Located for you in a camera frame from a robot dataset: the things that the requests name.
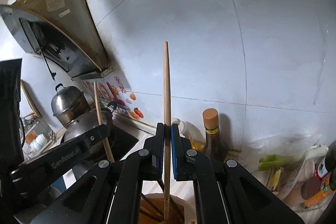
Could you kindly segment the steel wok with lid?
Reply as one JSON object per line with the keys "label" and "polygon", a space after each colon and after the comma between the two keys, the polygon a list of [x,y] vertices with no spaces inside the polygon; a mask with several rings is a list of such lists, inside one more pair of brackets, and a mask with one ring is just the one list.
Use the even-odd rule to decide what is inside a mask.
{"label": "steel wok with lid", "polygon": [[[113,110],[109,108],[102,107],[101,108],[101,115],[102,115],[102,123],[107,126],[108,128],[108,137],[112,135],[112,128],[113,128]],[[86,112],[75,120],[73,120],[67,127],[65,134],[62,137],[62,143],[69,141],[99,125],[96,109],[93,109],[89,112]],[[94,158],[94,157],[102,157],[105,153],[104,145],[102,142],[97,143],[91,148],[91,152],[87,159]]]}

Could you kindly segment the stainless steel steamer pot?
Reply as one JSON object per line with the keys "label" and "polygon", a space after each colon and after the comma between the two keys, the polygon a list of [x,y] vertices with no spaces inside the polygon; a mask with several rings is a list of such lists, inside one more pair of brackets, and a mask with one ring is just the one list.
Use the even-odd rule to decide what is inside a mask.
{"label": "stainless steel steamer pot", "polygon": [[75,86],[65,87],[59,83],[55,87],[56,95],[52,98],[53,116],[67,128],[73,120],[90,111],[84,93]]}

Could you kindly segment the wooden chopstick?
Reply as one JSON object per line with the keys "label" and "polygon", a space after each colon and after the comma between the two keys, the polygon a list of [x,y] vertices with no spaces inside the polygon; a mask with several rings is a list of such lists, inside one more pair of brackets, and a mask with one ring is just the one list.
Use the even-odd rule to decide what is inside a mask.
{"label": "wooden chopstick", "polygon": [[[95,105],[96,105],[97,120],[98,120],[99,125],[102,125],[103,119],[102,119],[102,114],[101,114],[101,106],[100,106],[100,100],[99,100],[99,96],[98,96],[98,90],[97,90],[97,83],[96,82],[93,83],[93,88],[94,88],[94,100],[95,100]],[[105,149],[107,159],[111,163],[113,163],[114,162],[114,157],[113,157],[110,145],[109,145],[108,138],[104,138],[102,140],[102,143],[104,145],[104,149]]]}
{"label": "wooden chopstick", "polygon": [[168,42],[163,42],[163,119],[164,119],[164,219],[169,219],[170,208],[170,160],[171,160],[171,92]]}

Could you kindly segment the clear cooking oil bottle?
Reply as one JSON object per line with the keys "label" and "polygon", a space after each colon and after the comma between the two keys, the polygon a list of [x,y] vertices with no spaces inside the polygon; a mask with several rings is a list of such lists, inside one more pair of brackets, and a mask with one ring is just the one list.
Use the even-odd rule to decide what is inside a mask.
{"label": "clear cooking oil bottle", "polygon": [[190,122],[180,120],[178,118],[171,119],[172,124],[177,124],[179,128],[179,135],[186,139],[189,139],[193,149],[202,152],[203,147],[206,144],[205,137],[201,131]]}

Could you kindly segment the colourful wall sticker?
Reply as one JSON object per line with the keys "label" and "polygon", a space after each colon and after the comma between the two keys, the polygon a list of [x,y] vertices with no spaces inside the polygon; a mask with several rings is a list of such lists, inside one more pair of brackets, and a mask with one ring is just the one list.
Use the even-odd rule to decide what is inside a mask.
{"label": "colourful wall sticker", "polygon": [[112,108],[115,112],[130,119],[140,121],[144,114],[139,107],[140,99],[131,91],[130,84],[126,77],[121,73],[110,73],[100,79],[82,80],[86,91],[95,98],[94,83],[96,83],[97,94],[102,106]]}

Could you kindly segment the green vegetable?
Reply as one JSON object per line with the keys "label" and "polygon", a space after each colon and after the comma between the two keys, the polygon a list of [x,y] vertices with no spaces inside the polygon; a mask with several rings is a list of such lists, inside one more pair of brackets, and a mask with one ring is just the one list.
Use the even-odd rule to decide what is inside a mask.
{"label": "green vegetable", "polygon": [[282,167],[283,165],[295,162],[297,159],[292,156],[267,155],[259,160],[259,171],[266,171]]}

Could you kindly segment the wooden cutting board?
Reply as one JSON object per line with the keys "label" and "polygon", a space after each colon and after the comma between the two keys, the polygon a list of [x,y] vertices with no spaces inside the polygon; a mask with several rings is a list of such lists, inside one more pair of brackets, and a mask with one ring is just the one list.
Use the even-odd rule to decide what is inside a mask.
{"label": "wooden cutting board", "polygon": [[28,105],[30,106],[31,110],[33,111],[33,113],[39,118],[42,119],[43,116],[41,115],[40,111],[38,110],[38,108],[36,107],[36,105],[33,102],[33,99],[31,98],[28,89],[26,88],[25,82],[23,80],[21,80],[21,88],[22,91],[25,94],[25,97],[27,99]]}

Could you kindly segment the dark soy sauce bottle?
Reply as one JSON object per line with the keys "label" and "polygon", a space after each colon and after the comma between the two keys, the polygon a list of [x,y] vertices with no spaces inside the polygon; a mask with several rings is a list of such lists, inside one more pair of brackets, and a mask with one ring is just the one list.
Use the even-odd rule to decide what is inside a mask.
{"label": "dark soy sauce bottle", "polygon": [[336,189],[336,141],[333,141],[329,146],[329,150],[325,157],[325,166],[327,171],[329,172],[329,185],[330,189],[335,191]]}

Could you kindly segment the dish drying rack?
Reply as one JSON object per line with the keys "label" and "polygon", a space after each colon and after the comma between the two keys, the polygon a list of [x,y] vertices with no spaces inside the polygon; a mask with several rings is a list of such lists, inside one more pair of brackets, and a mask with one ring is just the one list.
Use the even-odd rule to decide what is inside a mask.
{"label": "dish drying rack", "polygon": [[21,118],[21,141],[24,141],[22,151],[25,160],[32,159],[43,153],[56,142],[56,135],[44,118],[35,113]]}

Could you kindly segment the white plastic bag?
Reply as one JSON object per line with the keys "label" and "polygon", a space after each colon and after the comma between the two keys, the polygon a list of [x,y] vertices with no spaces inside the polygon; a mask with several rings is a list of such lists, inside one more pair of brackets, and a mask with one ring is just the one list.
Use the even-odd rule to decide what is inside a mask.
{"label": "white plastic bag", "polygon": [[243,165],[266,176],[266,187],[291,208],[308,209],[335,192],[335,142],[321,135],[274,135],[251,143]]}

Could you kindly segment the range hood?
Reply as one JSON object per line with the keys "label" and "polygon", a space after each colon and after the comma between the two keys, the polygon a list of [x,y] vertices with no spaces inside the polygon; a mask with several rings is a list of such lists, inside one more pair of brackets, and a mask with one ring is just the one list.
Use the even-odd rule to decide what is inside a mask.
{"label": "range hood", "polygon": [[72,80],[113,70],[86,0],[17,0],[1,5],[1,17],[26,53],[52,61]]}

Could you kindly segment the orange snack package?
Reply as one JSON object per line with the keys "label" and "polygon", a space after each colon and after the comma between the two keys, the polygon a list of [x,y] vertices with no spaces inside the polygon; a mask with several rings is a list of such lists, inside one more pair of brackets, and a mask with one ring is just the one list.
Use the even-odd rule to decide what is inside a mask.
{"label": "orange snack package", "polygon": [[303,204],[305,208],[310,208],[318,205],[324,201],[328,196],[335,192],[335,180],[333,179],[332,173],[329,173],[325,178],[322,179],[321,189]]}

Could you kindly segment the dark vinegar bottle tan cap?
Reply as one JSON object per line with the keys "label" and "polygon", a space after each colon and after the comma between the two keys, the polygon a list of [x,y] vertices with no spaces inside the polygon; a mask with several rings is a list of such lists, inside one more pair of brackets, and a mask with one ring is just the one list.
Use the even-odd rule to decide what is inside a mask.
{"label": "dark vinegar bottle tan cap", "polygon": [[221,138],[218,111],[209,108],[203,111],[202,116],[206,131],[206,144],[202,152],[211,160],[225,162],[228,156],[228,146]]}

